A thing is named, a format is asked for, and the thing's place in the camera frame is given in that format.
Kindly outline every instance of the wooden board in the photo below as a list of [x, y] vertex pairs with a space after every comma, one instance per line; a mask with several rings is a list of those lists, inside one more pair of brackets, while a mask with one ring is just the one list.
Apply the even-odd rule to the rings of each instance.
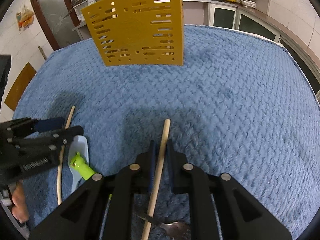
[[18, 102], [26, 90], [27, 86], [29, 85], [31, 79], [35, 76], [36, 71], [28, 62], [25, 67], [20, 72], [19, 76], [13, 83], [7, 98], [5, 99], [4, 103], [9, 106], [11, 110], [16, 110]]

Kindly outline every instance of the blue blanket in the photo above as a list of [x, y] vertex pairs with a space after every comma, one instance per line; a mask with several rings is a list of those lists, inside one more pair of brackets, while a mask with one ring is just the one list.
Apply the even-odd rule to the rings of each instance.
[[[105, 67], [92, 40], [51, 54], [14, 117], [67, 117], [82, 125], [90, 165], [118, 172], [160, 143], [172, 120], [175, 149], [208, 173], [229, 172], [296, 239], [320, 207], [320, 111], [286, 49], [232, 30], [185, 26], [184, 65]], [[65, 153], [63, 199], [72, 175]], [[57, 170], [24, 181], [33, 228], [57, 207]], [[137, 201], [147, 200], [137, 196]], [[165, 167], [155, 216], [188, 221], [186, 195], [172, 195]], [[132, 239], [143, 222], [133, 218]], [[166, 239], [154, 229], [151, 239]]]

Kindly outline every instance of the metal screw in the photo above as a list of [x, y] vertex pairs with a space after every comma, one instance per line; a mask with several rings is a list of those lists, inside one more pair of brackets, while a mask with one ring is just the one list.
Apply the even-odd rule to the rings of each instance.
[[183, 168], [186, 171], [191, 171], [193, 169], [193, 165], [191, 163], [186, 163], [186, 164], [183, 165]]
[[140, 165], [137, 163], [133, 163], [130, 165], [130, 170], [132, 171], [137, 171], [138, 169], [140, 169]]
[[93, 174], [92, 179], [94, 181], [99, 181], [102, 179], [102, 175], [100, 173]]
[[228, 181], [231, 179], [231, 176], [229, 173], [223, 173], [223, 174], [221, 174], [221, 179]]
[[55, 145], [51, 144], [51, 145], [49, 145], [49, 149], [52, 151], [55, 151], [57, 148]]

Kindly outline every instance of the door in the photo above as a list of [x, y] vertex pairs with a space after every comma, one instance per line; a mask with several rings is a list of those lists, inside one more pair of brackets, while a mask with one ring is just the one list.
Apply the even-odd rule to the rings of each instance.
[[77, 18], [67, 16], [66, 0], [31, 0], [39, 24], [53, 50], [66, 47], [80, 41], [77, 32], [73, 32]]
[[210, 4], [209, 26], [233, 29], [236, 20], [236, 10], [236, 7]]
[[239, 20], [236, 23], [235, 29], [247, 33], [254, 33], [274, 42], [279, 42], [280, 33], [276, 29], [243, 10], [239, 9], [238, 12]]

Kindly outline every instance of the cloth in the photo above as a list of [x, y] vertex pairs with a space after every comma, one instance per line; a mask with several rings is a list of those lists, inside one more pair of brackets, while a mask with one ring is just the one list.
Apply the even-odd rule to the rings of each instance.
[[[296, 239], [320, 206], [319, 104], [287, 50], [220, 28], [184, 27], [184, 65], [105, 67], [92, 40], [53, 52], [24, 92], [14, 118], [67, 117], [82, 125], [90, 166], [117, 173], [158, 145], [170, 118], [177, 151], [204, 171], [230, 173]], [[72, 175], [64, 155], [62, 196]], [[33, 228], [57, 207], [57, 169], [24, 181]], [[145, 197], [137, 201], [147, 207]], [[165, 164], [155, 216], [188, 221]], [[143, 221], [133, 217], [132, 239]], [[152, 229], [150, 239], [168, 239]]]

